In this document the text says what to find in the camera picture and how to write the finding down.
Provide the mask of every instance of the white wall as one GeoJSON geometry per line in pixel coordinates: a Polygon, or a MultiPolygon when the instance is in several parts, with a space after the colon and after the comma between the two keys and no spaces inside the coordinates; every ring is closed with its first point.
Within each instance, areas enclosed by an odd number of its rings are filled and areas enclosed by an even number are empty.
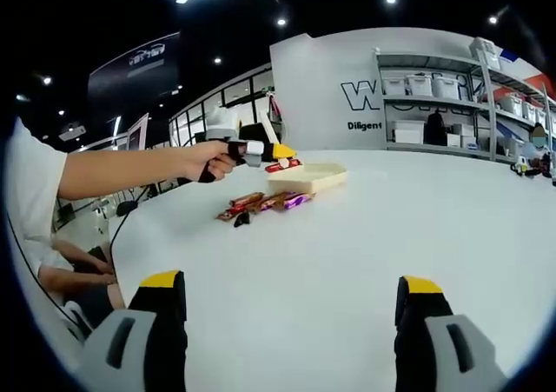
{"type": "MultiPolygon", "coordinates": [[[[369,94],[371,110],[353,111],[342,83],[374,84],[377,69],[372,50],[412,52],[471,58],[468,49],[473,37],[447,31],[380,28],[348,31],[312,38],[292,37],[270,47],[276,98],[281,109],[284,142],[296,149],[373,149],[384,147],[381,130],[348,130],[348,122],[384,121],[380,84],[369,94]]],[[[527,79],[541,72],[524,60],[510,63],[502,59],[502,69],[527,79]]],[[[456,118],[448,118],[453,123],[456,118]]]]}

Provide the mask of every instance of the black cable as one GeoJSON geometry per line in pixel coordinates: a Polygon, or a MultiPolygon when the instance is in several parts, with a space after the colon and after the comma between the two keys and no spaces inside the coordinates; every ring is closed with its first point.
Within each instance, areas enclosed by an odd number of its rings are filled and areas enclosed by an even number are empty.
{"type": "MultiPolygon", "coordinates": [[[[139,200],[141,200],[142,196],[145,195],[147,190],[149,190],[148,185],[145,187],[145,189],[143,190],[141,195],[139,195],[139,197],[137,197],[137,200],[136,200],[137,205],[139,205],[139,200]]],[[[128,219],[129,214],[131,214],[132,212],[133,212],[133,210],[128,212],[125,215],[125,217],[122,219],[122,222],[120,223],[120,225],[118,225],[118,228],[116,229],[116,233],[114,233],[114,237],[112,237],[112,241],[110,242],[110,246],[109,246],[110,261],[112,262],[112,268],[114,269],[114,277],[116,278],[116,280],[117,280],[116,266],[114,265],[114,257],[112,256],[112,247],[114,246],[114,241],[116,240],[116,237],[117,237],[118,233],[120,232],[120,229],[122,229],[122,226],[125,223],[125,220],[128,219]]]]}
{"type": "Polygon", "coordinates": [[[68,314],[65,313],[65,311],[62,309],[62,307],[60,307],[60,305],[58,305],[58,303],[57,303],[54,299],[52,299],[52,297],[51,297],[51,296],[49,295],[49,293],[46,291],[46,289],[44,288],[44,286],[43,286],[43,285],[40,283],[40,281],[38,280],[38,277],[35,276],[35,272],[33,271],[33,268],[31,268],[31,265],[30,265],[29,262],[27,261],[27,257],[25,256],[25,253],[23,253],[23,248],[21,247],[21,244],[19,243],[19,240],[17,240],[16,231],[14,230],[14,226],[13,226],[13,224],[11,223],[11,218],[10,218],[9,215],[8,215],[8,223],[10,224],[11,234],[13,234],[14,240],[16,240],[16,244],[17,244],[17,247],[19,248],[19,252],[21,253],[21,256],[23,257],[23,259],[24,259],[24,261],[25,261],[25,264],[27,264],[27,267],[29,268],[29,272],[33,275],[33,279],[35,279],[35,282],[38,284],[38,286],[41,288],[41,290],[44,292],[44,294],[50,299],[50,301],[54,304],[54,306],[55,306],[56,308],[58,308],[58,310],[59,310],[62,314],[64,314],[64,316],[65,316],[66,318],[68,318],[68,320],[70,320],[71,322],[73,322],[73,324],[81,331],[81,330],[82,330],[81,326],[80,326],[77,322],[73,321],[73,320],[70,318],[70,316],[68,316],[68,314]]]}

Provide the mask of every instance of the metal shelving unit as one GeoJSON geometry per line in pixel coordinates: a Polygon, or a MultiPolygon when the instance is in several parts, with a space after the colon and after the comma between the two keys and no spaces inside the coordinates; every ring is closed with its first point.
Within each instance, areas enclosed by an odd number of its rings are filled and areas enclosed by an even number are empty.
{"type": "Polygon", "coordinates": [[[473,78],[480,78],[484,85],[486,94],[485,103],[471,101],[453,100],[446,98],[436,98],[429,96],[408,96],[408,95],[384,95],[382,102],[386,105],[394,103],[406,104],[430,104],[433,106],[452,107],[460,110],[469,110],[470,115],[481,114],[485,117],[490,126],[490,147],[489,151],[474,151],[468,149],[431,146],[427,144],[405,144],[387,141],[387,149],[423,151],[427,153],[444,153],[456,156],[472,156],[476,158],[490,159],[494,162],[510,163],[512,160],[505,156],[496,154],[496,118],[505,118],[516,122],[520,127],[531,131],[534,123],[516,116],[510,112],[496,108],[493,93],[493,84],[498,84],[516,90],[521,94],[529,96],[536,103],[545,106],[548,121],[549,142],[553,142],[551,110],[556,112],[556,101],[549,98],[546,90],[538,90],[530,83],[508,75],[500,70],[495,70],[487,65],[481,58],[480,61],[465,57],[426,55],[422,53],[374,53],[381,81],[381,72],[387,69],[415,69],[415,70],[445,70],[456,74],[468,75],[469,83],[473,84],[473,78]]]}

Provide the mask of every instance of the black ceiling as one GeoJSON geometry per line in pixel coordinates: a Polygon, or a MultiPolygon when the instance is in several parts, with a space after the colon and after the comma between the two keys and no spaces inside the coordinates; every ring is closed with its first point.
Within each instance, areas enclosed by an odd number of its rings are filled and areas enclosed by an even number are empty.
{"type": "MultiPolygon", "coordinates": [[[[219,84],[269,62],[268,46],[307,32],[313,37],[338,31],[383,26],[450,30],[494,40],[548,74],[554,71],[555,35],[549,16],[551,0],[10,0],[14,65],[13,92],[30,103],[14,103],[36,136],[49,135],[52,146],[72,151],[81,143],[110,136],[108,118],[92,116],[87,104],[89,73],[142,43],[182,33],[180,96],[163,109],[145,107],[165,119],[219,84]],[[489,15],[503,10],[496,26],[489,15]],[[277,29],[285,15],[288,26],[277,29]],[[221,66],[212,64],[221,56],[221,66]],[[38,75],[53,84],[42,86],[38,75]],[[57,112],[65,110],[64,116],[57,112]],[[81,142],[57,138],[68,123],[80,122],[88,132],[81,142]]],[[[121,130],[141,113],[123,118],[121,130]]]]}

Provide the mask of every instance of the red object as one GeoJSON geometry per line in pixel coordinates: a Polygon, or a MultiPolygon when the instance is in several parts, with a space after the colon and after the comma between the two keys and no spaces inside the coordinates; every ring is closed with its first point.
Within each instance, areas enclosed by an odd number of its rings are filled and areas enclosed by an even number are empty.
{"type": "Polygon", "coordinates": [[[278,172],[280,170],[294,168],[295,166],[301,166],[301,161],[298,160],[298,159],[288,159],[288,162],[289,162],[289,165],[287,166],[287,168],[283,168],[279,163],[273,163],[270,166],[267,166],[265,168],[265,170],[268,173],[274,173],[274,172],[278,172]]]}

